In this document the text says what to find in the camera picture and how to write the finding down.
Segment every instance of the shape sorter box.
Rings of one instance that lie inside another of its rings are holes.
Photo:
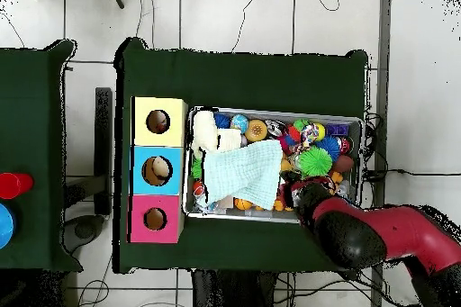
[[[182,99],[139,97],[134,102],[134,145],[152,147],[184,147],[187,104]],[[148,117],[160,110],[167,117],[167,129],[154,133],[148,127]]]
[[[130,242],[177,243],[184,227],[180,206],[179,196],[135,194],[132,197]],[[165,223],[160,230],[151,230],[146,225],[145,214],[152,208],[160,209],[164,214]]]
[[[156,110],[166,115],[167,121],[162,125],[164,128],[153,131],[149,119]],[[134,112],[131,114],[134,124],[131,125],[133,161],[130,163],[132,186],[129,189],[128,241],[177,243],[185,217],[181,200],[187,105],[181,99],[133,97],[131,111]],[[161,185],[152,184],[145,172],[143,176],[143,169],[149,169],[149,164],[157,161],[153,159],[156,157],[162,158],[168,165],[167,180]],[[164,220],[161,227],[156,224],[154,229],[151,224],[148,225],[146,218],[153,209],[158,217],[162,214]]]

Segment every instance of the light blue towel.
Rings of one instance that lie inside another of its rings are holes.
[[[248,200],[264,209],[272,209],[276,200],[282,161],[278,140],[263,140],[242,149],[206,153],[203,159],[203,183],[208,198],[198,204],[207,206],[231,195]]]

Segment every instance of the red cup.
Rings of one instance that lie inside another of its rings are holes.
[[[32,176],[5,172],[0,174],[0,198],[14,199],[16,196],[29,191],[33,186]]]

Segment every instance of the metal tray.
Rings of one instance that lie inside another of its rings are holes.
[[[270,111],[253,111],[253,110],[242,110],[232,108],[220,108],[220,107],[202,107],[196,106],[189,110],[187,115],[186,124],[186,138],[185,138],[185,172],[184,172],[184,188],[183,188],[183,212],[188,217],[197,218],[212,218],[212,219],[227,219],[227,220],[242,220],[242,221],[269,221],[269,222],[288,222],[297,223],[298,219],[294,212],[288,211],[257,211],[255,208],[251,208],[247,211],[241,211],[239,209],[224,209],[209,211],[208,213],[202,213],[194,205],[194,194],[192,186],[194,179],[190,176],[193,151],[191,150],[192,142],[192,119],[197,111],[200,110],[211,110],[219,113],[223,113],[232,117],[237,113],[245,115],[249,120],[260,119],[262,121],[271,119],[284,123],[293,123],[296,119],[307,118],[312,122],[318,122],[321,124],[348,124],[348,136],[353,140],[353,149],[349,152],[349,155],[354,159],[354,167],[351,172],[344,174],[344,179],[350,183],[349,192],[347,198],[350,201],[361,203],[361,187],[363,183],[362,169],[364,166],[363,150],[365,146],[365,133],[364,133],[364,122],[358,118],[352,117],[341,117],[341,116],[325,116],[325,115],[312,115],[307,113],[276,113]]]

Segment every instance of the pink cube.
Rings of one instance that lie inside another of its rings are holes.
[[[135,194],[132,197],[131,217],[128,217],[128,220],[131,219],[129,242],[176,244],[184,226],[180,206],[180,196]],[[145,214],[151,209],[163,213],[164,221],[158,225],[158,230],[150,229],[146,223]]]

